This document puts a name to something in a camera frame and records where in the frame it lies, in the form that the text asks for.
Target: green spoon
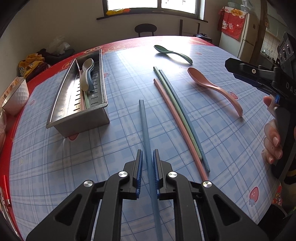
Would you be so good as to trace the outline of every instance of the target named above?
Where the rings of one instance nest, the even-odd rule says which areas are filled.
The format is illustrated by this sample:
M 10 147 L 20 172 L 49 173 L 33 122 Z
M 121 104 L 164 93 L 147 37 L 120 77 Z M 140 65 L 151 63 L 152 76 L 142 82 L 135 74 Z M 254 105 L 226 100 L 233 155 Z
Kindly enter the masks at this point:
M 160 45 L 154 45 L 154 48 L 160 53 L 164 53 L 164 54 L 174 53 L 174 54 L 177 54 L 177 55 L 181 56 L 183 59 L 185 59 L 189 64 L 193 63 L 192 59 L 189 58 L 188 56 L 186 56 L 185 54 L 177 53 L 177 52 L 174 52 L 174 51 L 169 51 L 169 50 L 167 50 L 166 48 L 164 48 L 163 46 L 160 46 Z

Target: white refrigerator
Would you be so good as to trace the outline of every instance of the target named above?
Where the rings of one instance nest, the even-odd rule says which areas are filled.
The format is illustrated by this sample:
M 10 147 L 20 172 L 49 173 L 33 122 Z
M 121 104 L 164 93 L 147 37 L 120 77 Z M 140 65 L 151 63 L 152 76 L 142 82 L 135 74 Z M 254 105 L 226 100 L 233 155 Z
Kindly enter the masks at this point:
M 246 17 L 239 40 L 221 33 L 219 48 L 248 63 L 257 41 L 259 25 L 256 15 L 247 13 Z

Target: blue chopstick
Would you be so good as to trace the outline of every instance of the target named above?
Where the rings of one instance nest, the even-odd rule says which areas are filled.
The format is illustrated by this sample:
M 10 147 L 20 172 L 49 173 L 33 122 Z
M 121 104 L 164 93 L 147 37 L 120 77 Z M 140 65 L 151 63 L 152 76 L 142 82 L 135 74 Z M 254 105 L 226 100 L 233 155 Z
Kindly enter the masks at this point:
M 182 105 L 182 103 L 181 103 L 181 101 L 180 101 L 177 93 L 175 92 L 174 88 L 170 84 L 170 81 L 168 80 L 168 78 L 165 76 L 165 74 L 163 73 L 162 70 L 159 70 L 159 72 L 163 76 L 163 78 L 164 78 L 165 82 L 167 83 L 168 87 L 170 88 L 173 96 L 175 97 L 175 99 L 176 99 L 176 101 L 177 101 L 177 103 L 178 103 L 178 105 L 179 105 L 179 107 L 180 107 L 180 109 L 181 109 L 181 111 L 182 111 L 182 113 L 183 113 L 186 121 L 187 121 L 187 124 L 188 124 L 188 126 L 189 126 L 189 128 L 190 128 L 190 130 L 192 132 L 192 135 L 193 135 L 193 137 L 194 137 L 194 139 L 196 141 L 196 144 L 197 144 L 197 146 L 198 146 L 198 148 L 200 150 L 200 154 L 202 155 L 202 162 L 203 162 L 203 164 L 205 166 L 205 170 L 206 170 L 207 173 L 209 173 L 210 172 L 210 166 L 209 166 L 209 164 L 207 162 L 207 158 L 205 157 L 205 153 L 204 153 L 204 151 L 202 149 L 202 145 L 201 145 L 201 143 L 200 143 L 200 141 L 199 141 L 199 139 L 197 137 L 197 134 L 195 132 L 195 129 L 194 129 L 194 127 L 193 127 L 190 119 L 189 119 L 189 116 L 187 115 L 184 106 Z
M 143 132 L 143 138 L 144 138 L 144 149 L 145 149 L 145 156 L 146 156 L 146 163 L 147 163 L 147 170 L 148 170 L 148 180 L 149 180 L 156 235 L 157 235 L 158 241 L 163 241 L 163 232 L 161 230 L 161 224 L 160 224 L 159 207 L 158 207 L 158 201 L 157 201 L 157 195 L 156 195 L 154 169 L 153 169 L 153 163 L 152 163 L 144 100 L 139 100 L 139 107 L 140 107 L 141 125 L 142 125 L 142 132 Z

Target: window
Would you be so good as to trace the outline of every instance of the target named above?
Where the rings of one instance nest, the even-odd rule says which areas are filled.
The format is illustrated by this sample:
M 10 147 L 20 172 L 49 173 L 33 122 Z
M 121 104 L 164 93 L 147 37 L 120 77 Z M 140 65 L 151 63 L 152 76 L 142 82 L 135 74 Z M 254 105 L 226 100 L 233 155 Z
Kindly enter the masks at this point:
M 202 18 L 203 9 L 200 3 L 204 0 L 103 0 L 104 17 L 108 10 L 129 8 L 129 13 L 123 14 L 141 14 L 141 13 L 160 13 L 170 14 L 193 19 Z

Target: human hand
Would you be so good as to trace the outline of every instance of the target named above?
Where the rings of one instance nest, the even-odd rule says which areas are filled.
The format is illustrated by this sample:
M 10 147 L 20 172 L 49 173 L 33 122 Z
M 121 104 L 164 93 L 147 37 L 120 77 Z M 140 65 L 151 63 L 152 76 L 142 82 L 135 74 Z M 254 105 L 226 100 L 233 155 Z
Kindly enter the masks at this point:
M 263 98 L 263 102 L 267 107 L 270 106 L 271 101 L 272 99 L 270 96 L 265 96 Z M 262 150 L 261 155 L 265 162 L 273 164 L 283 156 L 282 146 L 280 146 L 281 137 L 275 119 L 271 120 L 264 126 L 264 133 L 266 135 L 263 139 L 265 149 Z M 294 128 L 294 138 L 296 139 L 296 127 Z

